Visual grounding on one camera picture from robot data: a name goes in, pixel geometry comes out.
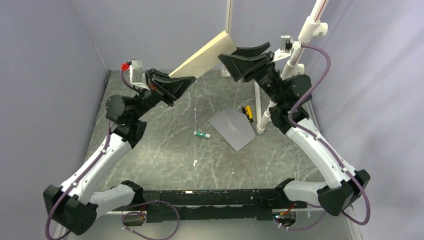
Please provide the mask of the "tan lined letter paper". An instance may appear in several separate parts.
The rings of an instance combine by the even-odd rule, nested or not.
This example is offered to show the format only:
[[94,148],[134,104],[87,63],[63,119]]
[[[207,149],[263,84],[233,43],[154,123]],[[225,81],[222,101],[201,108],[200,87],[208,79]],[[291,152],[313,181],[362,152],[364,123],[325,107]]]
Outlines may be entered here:
[[220,62],[219,55],[232,54],[236,50],[237,47],[232,38],[223,30],[168,76],[170,78],[194,77],[197,79]]

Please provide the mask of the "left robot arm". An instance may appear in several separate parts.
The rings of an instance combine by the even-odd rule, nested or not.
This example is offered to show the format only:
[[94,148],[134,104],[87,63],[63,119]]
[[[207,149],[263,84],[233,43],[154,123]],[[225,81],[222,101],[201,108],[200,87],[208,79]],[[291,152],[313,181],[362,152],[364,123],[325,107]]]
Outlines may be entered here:
[[85,233],[101,215],[127,206],[139,209],[144,203],[144,190],[125,180],[118,186],[97,191],[105,175],[142,139],[147,123],[141,117],[159,103],[172,107],[196,81],[194,76],[172,77],[156,69],[142,74],[144,88],[134,96],[112,95],[106,101],[108,126],[103,142],[93,155],[59,186],[49,185],[43,192],[48,214],[45,235],[51,239],[50,225],[57,222],[69,233]]

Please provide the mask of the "grey envelope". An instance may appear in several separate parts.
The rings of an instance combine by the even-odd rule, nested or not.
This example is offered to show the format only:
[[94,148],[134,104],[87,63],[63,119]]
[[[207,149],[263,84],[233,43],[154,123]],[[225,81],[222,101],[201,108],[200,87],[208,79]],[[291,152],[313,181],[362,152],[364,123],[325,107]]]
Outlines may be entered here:
[[256,137],[247,116],[230,108],[217,113],[208,122],[236,152]]

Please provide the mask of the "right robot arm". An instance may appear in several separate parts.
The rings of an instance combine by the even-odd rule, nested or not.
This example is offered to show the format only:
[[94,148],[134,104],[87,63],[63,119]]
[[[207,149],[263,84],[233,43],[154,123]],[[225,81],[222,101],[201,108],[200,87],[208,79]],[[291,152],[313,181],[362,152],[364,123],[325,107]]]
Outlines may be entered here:
[[235,81],[255,81],[266,93],[273,103],[269,108],[272,124],[306,153],[323,176],[323,182],[285,180],[277,187],[276,203],[287,208],[293,202],[304,202],[319,206],[332,216],[343,214],[357,199],[365,197],[370,175],[347,163],[303,109],[317,84],[306,74],[277,71],[277,55],[268,47],[265,43],[241,48],[218,58]]

